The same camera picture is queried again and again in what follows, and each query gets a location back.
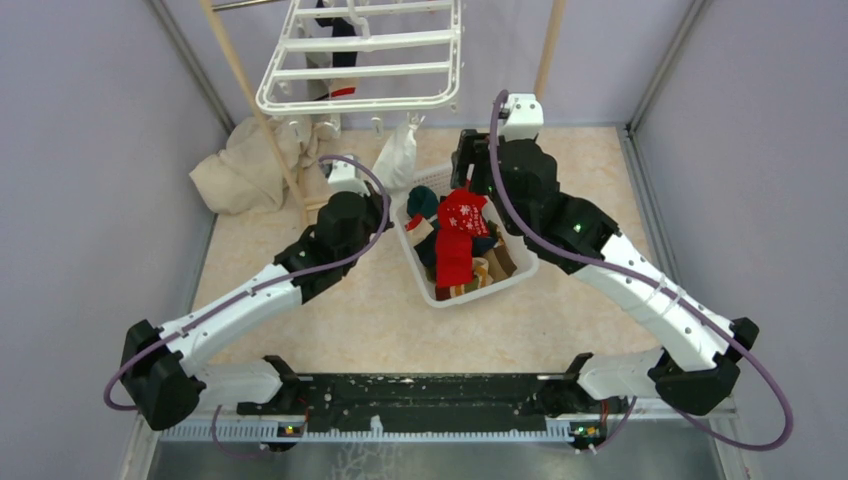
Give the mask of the white plastic sock hanger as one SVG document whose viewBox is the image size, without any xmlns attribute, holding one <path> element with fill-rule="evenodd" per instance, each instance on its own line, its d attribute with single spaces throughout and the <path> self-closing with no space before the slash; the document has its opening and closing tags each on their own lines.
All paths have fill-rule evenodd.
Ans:
<svg viewBox="0 0 848 480">
<path fill-rule="evenodd" d="M 303 8 L 321 8 L 327 1 L 297 1 Z M 348 1 L 332 1 L 336 6 L 342 7 Z M 369 5 L 377 5 L 377 4 L 390 4 L 394 1 L 365 1 Z M 429 30 L 443 30 L 448 26 L 450 13 L 447 10 L 444 11 L 435 11 L 435 12 L 416 12 L 409 14 L 400 14 L 400 15 L 379 15 L 379 16 L 371 16 L 368 19 L 368 23 L 370 25 L 370 29 L 372 34 L 374 35 L 385 35 L 385 34 L 404 34 L 404 33 L 413 33 L 413 32 L 422 32 Z M 331 37 L 331 29 L 330 28 L 321 28 L 315 22 L 316 18 L 309 18 L 305 22 L 305 26 L 302 29 L 293 30 L 291 32 L 292 37 L 294 38 L 329 38 Z M 461 37 L 461 64 L 462 67 L 464 65 L 462 61 L 462 37 Z M 449 47 L 446 44 L 441 45 L 433 45 L 433 46 L 419 46 L 412 48 L 402 48 L 398 50 L 379 50 L 372 52 L 357 52 L 357 66 L 356 67 L 365 67 L 365 66 L 378 66 L 378 65 L 389 65 L 389 64 L 412 64 L 412 63 L 424 63 L 424 62 L 443 62 L 448 58 Z M 270 57 L 268 65 L 266 67 L 265 73 L 259 83 L 257 90 L 259 90 L 260 94 L 257 98 L 257 102 L 259 106 L 267 110 L 273 105 L 277 105 L 283 102 L 306 102 L 306 101 L 315 101 L 313 96 L 310 93 L 309 82 L 319 80 L 291 80 L 287 83 L 288 90 L 283 91 L 280 83 L 273 83 L 270 80 L 271 74 L 271 59 L 275 54 L 274 51 Z M 287 70 L 303 70 L 303 69 L 327 69 L 327 68 L 315 68 L 312 66 L 313 60 L 317 60 L 320 54 L 327 54 L 327 52 L 290 52 L 287 54 L 285 61 L 282 63 L 282 68 Z M 422 75 L 412 75 L 412 76 L 389 76 L 389 77 L 369 77 L 369 78 L 358 78 L 359 85 L 356 89 L 356 92 L 347 97 L 341 97 L 339 99 L 344 100 L 366 100 L 366 99 L 375 99 L 381 97 L 416 97 L 423 96 L 429 97 L 433 95 L 437 95 L 447 88 L 447 79 L 445 73 L 430 73 L 430 74 L 422 74 Z M 459 102 L 460 95 L 460 87 L 458 89 L 458 93 L 455 97 L 455 105 L 453 107 L 449 107 L 444 105 L 437 109 L 448 109 L 450 111 L 456 111 Z M 382 121 L 381 115 L 389 113 L 389 112 L 403 112 L 408 114 L 419 114 L 429 110 L 415 111 L 415 112 L 406 112 L 406 111 L 384 111 L 380 114 L 374 114 L 372 112 L 358 112 L 358 113 L 342 113 L 340 115 L 346 116 L 361 116 L 361 117 L 369 117 L 370 126 L 376 132 L 380 132 L 382 130 Z"/>
</svg>

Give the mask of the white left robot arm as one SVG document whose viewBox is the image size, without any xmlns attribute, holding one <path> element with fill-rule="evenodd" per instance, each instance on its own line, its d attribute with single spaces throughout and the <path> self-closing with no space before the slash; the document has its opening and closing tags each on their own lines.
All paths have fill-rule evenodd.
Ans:
<svg viewBox="0 0 848 480">
<path fill-rule="evenodd" d="M 333 194 L 289 247 L 261 271 L 207 306 L 160 326 L 141 320 L 126 332 L 121 384 L 154 431 L 197 411 L 242 405 L 292 411 L 297 375 L 277 356 L 211 365 L 225 347 L 267 320 L 295 310 L 340 282 L 389 226 L 390 199 L 371 192 Z"/>
</svg>

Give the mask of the red plain sock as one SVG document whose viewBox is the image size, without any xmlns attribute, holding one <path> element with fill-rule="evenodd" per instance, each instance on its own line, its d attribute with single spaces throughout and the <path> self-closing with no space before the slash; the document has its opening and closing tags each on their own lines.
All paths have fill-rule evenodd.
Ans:
<svg viewBox="0 0 848 480">
<path fill-rule="evenodd" d="M 441 229 L 436 238 L 436 286 L 448 288 L 473 278 L 472 237 L 458 230 Z"/>
</svg>

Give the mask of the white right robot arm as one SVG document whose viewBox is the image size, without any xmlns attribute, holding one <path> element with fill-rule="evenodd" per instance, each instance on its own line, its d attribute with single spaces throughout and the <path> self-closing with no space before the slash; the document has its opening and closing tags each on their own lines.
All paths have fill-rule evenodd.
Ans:
<svg viewBox="0 0 848 480">
<path fill-rule="evenodd" d="M 463 130 L 451 156 L 453 186 L 486 196 L 510 235 L 539 259 L 606 295 L 660 343 L 641 353 L 578 355 L 554 383 L 567 408 L 588 412 L 602 400 L 636 396 L 703 416 L 728 398 L 742 356 L 724 338 L 749 348 L 758 326 L 698 305 L 603 210 L 561 192 L 557 162 L 535 140 L 500 138 L 496 153 L 504 195 L 492 174 L 488 134 Z"/>
</svg>

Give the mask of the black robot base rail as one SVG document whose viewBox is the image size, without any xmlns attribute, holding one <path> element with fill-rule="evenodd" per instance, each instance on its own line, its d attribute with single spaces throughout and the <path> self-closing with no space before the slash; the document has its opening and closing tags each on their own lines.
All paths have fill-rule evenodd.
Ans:
<svg viewBox="0 0 848 480">
<path fill-rule="evenodd" d="M 240 401 L 215 430 L 273 450 L 307 442 L 601 445 L 631 397 L 593 400 L 572 374 L 308 374 L 263 402 Z"/>
</svg>

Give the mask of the red snowflake sock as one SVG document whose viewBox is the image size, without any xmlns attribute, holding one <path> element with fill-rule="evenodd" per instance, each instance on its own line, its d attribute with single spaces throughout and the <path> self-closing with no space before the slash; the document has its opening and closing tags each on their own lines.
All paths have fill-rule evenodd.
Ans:
<svg viewBox="0 0 848 480">
<path fill-rule="evenodd" d="M 483 210 L 488 200 L 467 189 L 455 189 L 439 204 L 437 217 L 442 229 L 456 231 L 471 237 L 489 235 Z"/>
</svg>

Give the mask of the navy red sock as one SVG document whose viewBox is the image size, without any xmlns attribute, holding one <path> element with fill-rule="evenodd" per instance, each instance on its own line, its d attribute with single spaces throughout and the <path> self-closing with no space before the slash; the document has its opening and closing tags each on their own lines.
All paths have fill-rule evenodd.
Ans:
<svg viewBox="0 0 848 480">
<path fill-rule="evenodd" d="M 343 17 L 316 18 L 315 22 L 321 28 L 330 28 L 331 37 L 352 37 L 356 35 L 353 24 Z M 315 68 L 353 68 L 357 66 L 358 53 L 355 51 L 333 51 L 329 55 L 320 54 L 313 60 Z M 359 79 L 354 77 L 338 77 L 323 79 L 318 82 L 310 81 L 310 93 L 315 101 L 351 96 L 356 92 Z"/>
</svg>

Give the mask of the white plastic laundry basket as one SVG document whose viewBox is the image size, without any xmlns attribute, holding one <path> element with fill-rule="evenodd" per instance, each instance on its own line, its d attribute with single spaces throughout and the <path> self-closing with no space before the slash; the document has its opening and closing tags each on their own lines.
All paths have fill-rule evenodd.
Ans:
<svg viewBox="0 0 848 480">
<path fill-rule="evenodd" d="M 522 239 L 506 232 L 491 201 L 472 210 L 486 224 L 488 236 L 450 232 L 438 239 L 438 205 L 446 199 L 458 211 L 458 202 L 466 198 L 453 194 L 451 173 L 448 164 L 419 171 L 413 189 L 392 202 L 401 248 L 423 299 L 433 308 L 458 306 L 515 286 L 539 267 Z"/>
</svg>

